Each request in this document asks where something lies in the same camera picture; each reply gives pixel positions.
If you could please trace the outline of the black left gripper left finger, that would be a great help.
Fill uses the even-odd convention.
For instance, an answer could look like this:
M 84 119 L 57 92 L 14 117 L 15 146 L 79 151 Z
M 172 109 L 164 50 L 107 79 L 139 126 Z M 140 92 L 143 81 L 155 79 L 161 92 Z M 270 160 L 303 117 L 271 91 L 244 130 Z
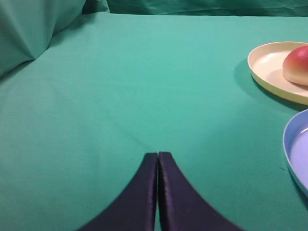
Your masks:
M 146 153 L 121 194 L 80 231 L 153 231 L 156 216 L 157 153 Z

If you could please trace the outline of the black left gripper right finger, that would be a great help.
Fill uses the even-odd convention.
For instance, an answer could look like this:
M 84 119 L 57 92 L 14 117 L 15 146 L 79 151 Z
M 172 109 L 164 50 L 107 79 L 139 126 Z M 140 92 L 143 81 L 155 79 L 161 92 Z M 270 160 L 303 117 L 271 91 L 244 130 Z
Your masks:
M 158 154 L 158 208 L 163 231 L 240 231 L 210 206 L 169 152 Z

